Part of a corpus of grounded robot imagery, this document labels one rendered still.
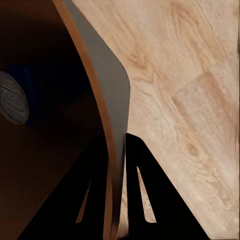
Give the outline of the can of soda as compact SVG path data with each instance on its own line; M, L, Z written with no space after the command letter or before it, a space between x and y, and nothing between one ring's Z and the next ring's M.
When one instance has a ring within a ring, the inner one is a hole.
M16 125L39 121L91 91L77 54L11 64L0 70L0 112Z

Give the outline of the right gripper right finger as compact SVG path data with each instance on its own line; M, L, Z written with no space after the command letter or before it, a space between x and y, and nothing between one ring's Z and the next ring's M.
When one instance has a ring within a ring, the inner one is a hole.
M129 240L210 240L144 141L125 134ZM145 220L137 166L156 219Z

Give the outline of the trash can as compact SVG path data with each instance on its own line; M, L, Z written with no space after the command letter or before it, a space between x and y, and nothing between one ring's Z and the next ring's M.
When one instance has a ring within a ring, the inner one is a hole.
M103 240L118 239L131 95L127 71L72 0L0 0L0 70L66 54L80 57L89 96L24 124L0 112L0 240L18 240L87 144L102 134L108 150Z

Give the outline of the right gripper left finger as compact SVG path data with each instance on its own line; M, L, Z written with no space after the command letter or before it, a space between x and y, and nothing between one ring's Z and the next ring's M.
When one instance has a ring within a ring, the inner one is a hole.
M105 134L91 139L17 240L103 240L108 158Z

